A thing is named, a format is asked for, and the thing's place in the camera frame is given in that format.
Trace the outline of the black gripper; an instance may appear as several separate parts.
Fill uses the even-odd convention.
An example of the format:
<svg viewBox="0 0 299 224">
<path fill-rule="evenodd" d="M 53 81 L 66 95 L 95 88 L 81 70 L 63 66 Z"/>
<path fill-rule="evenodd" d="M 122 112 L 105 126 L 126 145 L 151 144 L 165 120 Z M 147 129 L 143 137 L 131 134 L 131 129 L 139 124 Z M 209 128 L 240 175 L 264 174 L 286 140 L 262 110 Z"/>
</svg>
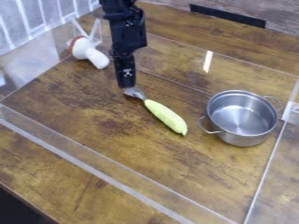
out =
<svg viewBox="0 0 299 224">
<path fill-rule="evenodd" d="M 146 13 L 141 8 L 106 10 L 110 22 L 113 46 L 109 51 L 114 73 L 121 88 L 137 85 L 137 63 L 134 52 L 147 46 Z"/>
</svg>

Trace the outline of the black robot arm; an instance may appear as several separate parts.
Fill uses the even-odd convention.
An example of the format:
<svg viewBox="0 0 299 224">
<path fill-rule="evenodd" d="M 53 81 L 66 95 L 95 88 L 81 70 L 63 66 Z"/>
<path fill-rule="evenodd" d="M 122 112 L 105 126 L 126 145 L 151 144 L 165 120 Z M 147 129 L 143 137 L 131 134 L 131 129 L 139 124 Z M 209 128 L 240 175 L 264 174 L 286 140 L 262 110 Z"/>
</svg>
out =
<svg viewBox="0 0 299 224">
<path fill-rule="evenodd" d="M 137 0 L 99 0 L 110 23 L 117 81 L 121 88 L 137 85 L 137 63 L 134 52 L 147 47 L 146 13 L 135 5 Z"/>
</svg>

